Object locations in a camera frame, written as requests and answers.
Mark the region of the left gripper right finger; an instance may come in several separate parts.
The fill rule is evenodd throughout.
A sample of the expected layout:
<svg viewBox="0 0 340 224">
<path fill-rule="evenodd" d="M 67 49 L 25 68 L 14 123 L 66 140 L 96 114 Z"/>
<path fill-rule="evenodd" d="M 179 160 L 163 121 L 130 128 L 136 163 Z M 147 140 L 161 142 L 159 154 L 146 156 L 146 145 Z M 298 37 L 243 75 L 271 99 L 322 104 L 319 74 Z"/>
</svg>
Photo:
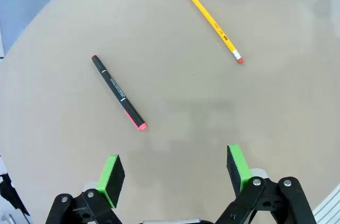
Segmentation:
<svg viewBox="0 0 340 224">
<path fill-rule="evenodd" d="M 251 172 L 239 145 L 227 146 L 226 168 L 235 200 L 216 223 L 251 223 L 259 211 L 268 211 L 276 223 L 316 223 L 310 204 L 295 177 L 278 182 Z"/>
</svg>

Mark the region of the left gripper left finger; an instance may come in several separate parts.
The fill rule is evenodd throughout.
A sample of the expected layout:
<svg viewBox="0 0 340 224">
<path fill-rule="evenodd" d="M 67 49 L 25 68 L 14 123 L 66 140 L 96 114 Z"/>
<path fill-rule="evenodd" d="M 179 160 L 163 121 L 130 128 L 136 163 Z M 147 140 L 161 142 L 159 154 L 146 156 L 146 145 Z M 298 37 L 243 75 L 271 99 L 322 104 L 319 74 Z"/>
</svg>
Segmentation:
<svg viewBox="0 0 340 224">
<path fill-rule="evenodd" d="M 113 209 L 117 207 L 124 178 L 120 156 L 109 156 L 94 188 L 77 197 L 55 197 L 46 223 L 121 223 Z"/>
</svg>

